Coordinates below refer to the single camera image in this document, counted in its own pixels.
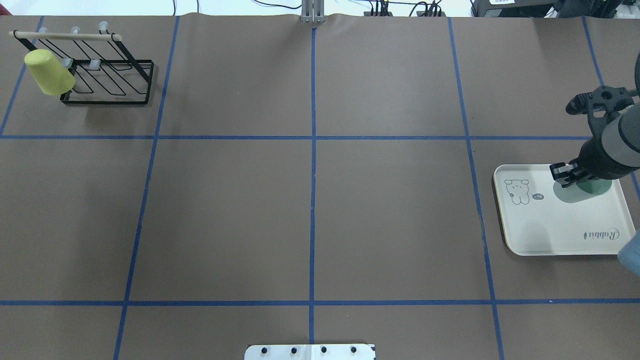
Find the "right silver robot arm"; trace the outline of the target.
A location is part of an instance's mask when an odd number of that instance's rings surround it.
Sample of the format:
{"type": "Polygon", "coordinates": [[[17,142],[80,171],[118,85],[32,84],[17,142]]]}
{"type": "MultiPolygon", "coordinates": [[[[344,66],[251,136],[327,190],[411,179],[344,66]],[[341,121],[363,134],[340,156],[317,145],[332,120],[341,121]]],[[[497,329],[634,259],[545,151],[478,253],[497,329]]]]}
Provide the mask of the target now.
{"type": "Polygon", "coordinates": [[[639,170],[639,61],[634,65],[635,89],[601,85],[579,93],[566,106],[570,116],[587,117],[591,137],[570,162],[549,166],[553,180],[566,189],[599,180],[613,181],[639,170]]]}

